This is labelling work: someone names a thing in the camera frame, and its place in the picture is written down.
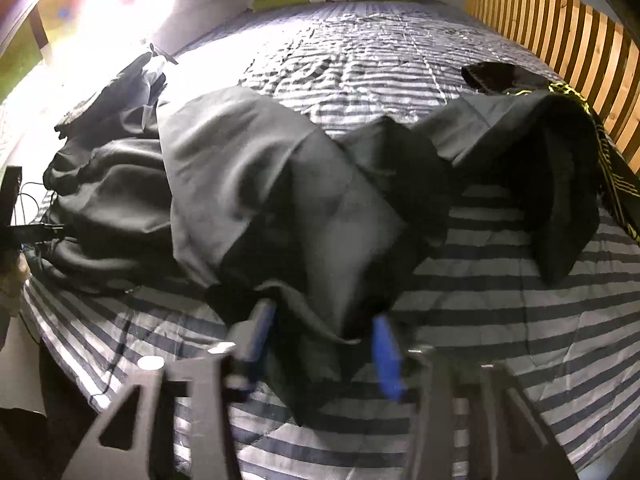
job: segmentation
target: striped bedspread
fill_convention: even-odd
[[[482,60],[551,75],[527,50],[442,4],[292,7],[245,14],[215,30],[178,58],[166,92],[239,82],[340,135],[382,114],[419,120],[469,92],[460,67]],[[446,245],[416,269],[392,314],[416,327],[419,342],[505,361],[578,469],[640,414],[640,248],[603,208],[600,215],[571,275],[548,290],[507,192],[472,186],[452,210]],[[52,355],[97,410],[140,356],[184,358],[225,335],[182,282],[96,298],[34,276],[26,299]],[[414,407],[385,400],[371,366],[335,389],[336,399],[305,427],[265,386],[233,406],[242,469],[269,480],[399,478]],[[460,479],[466,410],[459,399],[453,475]],[[180,402],[175,451],[183,465],[188,419]]]

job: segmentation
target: yellow patterned strap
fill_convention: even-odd
[[[609,136],[604,129],[602,121],[593,108],[591,108],[587,99],[566,83],[551,83],[549,85],[549,91],[561,93],[567,97],[573,98],[576,102],[580,103],[585,113],[591,118],[598,136],[598,164],[604,180],[603,192],[608,199],[609,205],[612,208],[612,214],[615,216],[616,221],[619,222],[619,224],[636,241],[636,243],[640,244],[640,235],[638,234],[636,227],[631,225],[629,220],[626,218],[625,211],[620,203],[620,193],[626,193],[636,198],[640,198],[640,193],[638,193],[638,188],[633,182],[629,182],[621,175],[614,173],[611,165],[611,150],[613,148],[609,142]]]

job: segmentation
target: mattress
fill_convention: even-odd
[[[241,84],[339,136],[384,114],[418,121],[470,93],[460,67],[484,60],[558,79],[523,47],[444,4],[344,2],[237,17],[178,57],[166,92],[184,97]],[[505,362],[575,468],[585,467],[640,414],[640,248],[601,206],[593,240],[549,290],[530,257],[522,213],[503,188],[471,186],[450,216],[447,243],[418,266],[391,315],[414,325],[418,342]],[[186,281],[159,279],[156,288],[105,298],[34,275],[25,297],[51,354],[99,411],[141,356],[190,357],[226,333]],[[268,480],[399,478],[414,406],[386,400],[371,365],[335,391],[303,427],[264,384],[233,405],[243,471]],[[460,479],[467,410],[459,399],[453,475]],[[177,415],[175,453],[186,468],[186,400]]]

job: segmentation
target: black and yellow fabric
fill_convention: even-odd
[[[600,187],[604,202],[620,226],[640,244],[640,180],[607,135],[602,120],[587,99],[564,82],[549,81],[544,76],[508,63],[484,62],[465,66],[462,75],[470,86],[487,94],[523,95],[548,89],[579,103],[592,121],[598,141]]]

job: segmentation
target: wooden headboard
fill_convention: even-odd
[[[466,11],[580,92],[638,173],[640,59],[622,25],[579,0],[466,0]]]

